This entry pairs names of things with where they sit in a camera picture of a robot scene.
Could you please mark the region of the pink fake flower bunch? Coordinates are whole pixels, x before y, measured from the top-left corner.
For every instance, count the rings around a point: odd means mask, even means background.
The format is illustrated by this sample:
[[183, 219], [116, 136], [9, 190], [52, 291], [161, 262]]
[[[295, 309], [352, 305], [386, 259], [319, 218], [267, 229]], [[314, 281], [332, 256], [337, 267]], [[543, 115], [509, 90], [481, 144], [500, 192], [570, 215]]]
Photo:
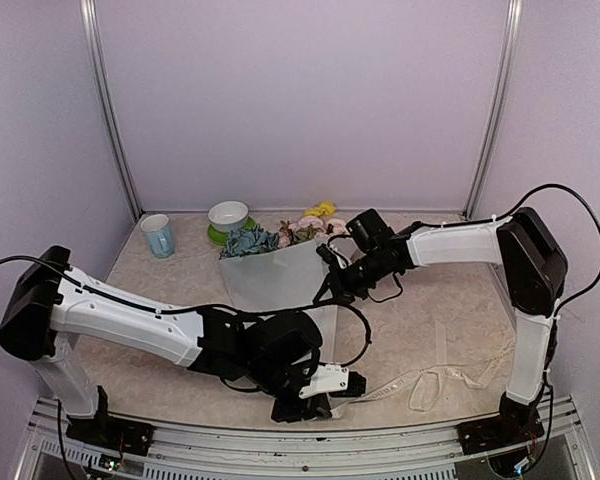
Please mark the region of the pink fake flower bunch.
[[336, 235], [347, 235], [345, 221], [305, 216], [294, 222], [281, 221], [277, 246], [286, 248], [310, 240], [324, 242]]

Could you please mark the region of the yellow fake flower stem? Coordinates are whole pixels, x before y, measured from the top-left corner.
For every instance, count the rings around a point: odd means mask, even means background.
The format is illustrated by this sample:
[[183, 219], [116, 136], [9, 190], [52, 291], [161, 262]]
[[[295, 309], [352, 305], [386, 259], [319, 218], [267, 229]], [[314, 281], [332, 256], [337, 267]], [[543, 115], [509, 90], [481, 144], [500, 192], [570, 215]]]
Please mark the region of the yellow fake flower stem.
[[318, 205], [308, 208], [303, 216], [304, 217], [329, 217], [336, 212], [336, 206], [331, 201], [322, 201]]

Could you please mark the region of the blue fake flower bunch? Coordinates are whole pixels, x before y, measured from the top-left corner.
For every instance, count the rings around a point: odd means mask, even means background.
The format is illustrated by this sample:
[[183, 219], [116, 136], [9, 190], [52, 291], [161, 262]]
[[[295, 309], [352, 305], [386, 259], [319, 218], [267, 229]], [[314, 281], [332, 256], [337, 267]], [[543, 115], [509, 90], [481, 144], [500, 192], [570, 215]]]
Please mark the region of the blue fake flower bunch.
[[269, 253], [278, 249], [279, 234], [256, 225], [250, 229], [240, 229], [228, 234], [221, 259], [245, 257]]

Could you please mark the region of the cream printed ribbon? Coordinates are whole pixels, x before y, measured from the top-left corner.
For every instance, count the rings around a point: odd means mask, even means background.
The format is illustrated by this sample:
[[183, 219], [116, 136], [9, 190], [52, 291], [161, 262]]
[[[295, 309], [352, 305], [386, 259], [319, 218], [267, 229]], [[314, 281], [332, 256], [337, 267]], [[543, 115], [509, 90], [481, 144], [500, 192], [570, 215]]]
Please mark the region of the cream printed ribbon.
[[515, 348], [514, 340], [506, 338], [495, 356], [469, 364], [452, 364], [447, 357], [446, 328], [440, 322], [435, 323], [435, 341], [435, 365], [401, 374], [355, 400], [355, 403], [379, 402], [409, 391], [408, 408], [415, 412], [429, 412], [450, 381], [460, 382], [469, 390], [485, 390]]

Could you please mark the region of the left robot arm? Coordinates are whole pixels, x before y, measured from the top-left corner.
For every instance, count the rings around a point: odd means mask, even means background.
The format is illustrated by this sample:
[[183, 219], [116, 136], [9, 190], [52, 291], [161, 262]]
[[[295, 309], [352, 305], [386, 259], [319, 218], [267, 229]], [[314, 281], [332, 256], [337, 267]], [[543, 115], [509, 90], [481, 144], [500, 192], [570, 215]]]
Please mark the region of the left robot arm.
[[50, 247], [18, 279], [0, 324], [0, 346], [30, 362], [62, 404], [69, 438], [145, 456], [154, 428], [110, 414], [108, 396], [78, 363], [69, 335], [86, 335], [162, 357], [224, 381], [251, 380], [275, 399], [272, 418], [325, 416], [327, 395], [348, 371], [320, 360], [322, 336], [298, 310], [253, 314], [228, 306], [171, 307], [101, 283]]

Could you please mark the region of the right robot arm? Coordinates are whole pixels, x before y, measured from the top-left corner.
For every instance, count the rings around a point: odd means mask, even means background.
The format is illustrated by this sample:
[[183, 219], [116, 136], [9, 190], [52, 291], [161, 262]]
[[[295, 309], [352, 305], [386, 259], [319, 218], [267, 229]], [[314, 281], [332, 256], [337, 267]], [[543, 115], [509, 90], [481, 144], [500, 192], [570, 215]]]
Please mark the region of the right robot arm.
[[361, 255], [344, 261], [331, 241], [318, 247], [328, 271], [316, 302], [368, 299], [380, 281], [428, 268], [499, 269], [514, 317], [512, 370], [497, 413], [458, 425], [461, 449], [477, 454], [549, 437], [551, 427], [541, 423], [538, 405], [550, 388], [568, 261], [534, 209], [470, 222], [415, 221], [400, 231], [368, 209], [349, 220], [341, 236]]

